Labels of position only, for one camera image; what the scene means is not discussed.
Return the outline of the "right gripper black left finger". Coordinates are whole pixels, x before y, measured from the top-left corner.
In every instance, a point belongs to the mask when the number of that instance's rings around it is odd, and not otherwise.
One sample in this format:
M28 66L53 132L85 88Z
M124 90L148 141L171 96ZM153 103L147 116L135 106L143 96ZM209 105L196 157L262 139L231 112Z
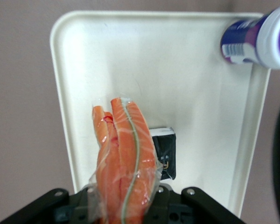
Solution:
M70 195L63 188L52 189L14 214L1 224L90 224L89 205L96 201L96 190L86 186Z

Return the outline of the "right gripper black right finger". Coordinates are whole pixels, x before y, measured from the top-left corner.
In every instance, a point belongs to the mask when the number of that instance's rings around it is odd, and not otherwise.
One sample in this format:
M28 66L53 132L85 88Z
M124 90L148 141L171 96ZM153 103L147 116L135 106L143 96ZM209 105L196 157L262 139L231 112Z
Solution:
M177 194L161 184L154 198L155 224L243 224L240 218L197 187Z

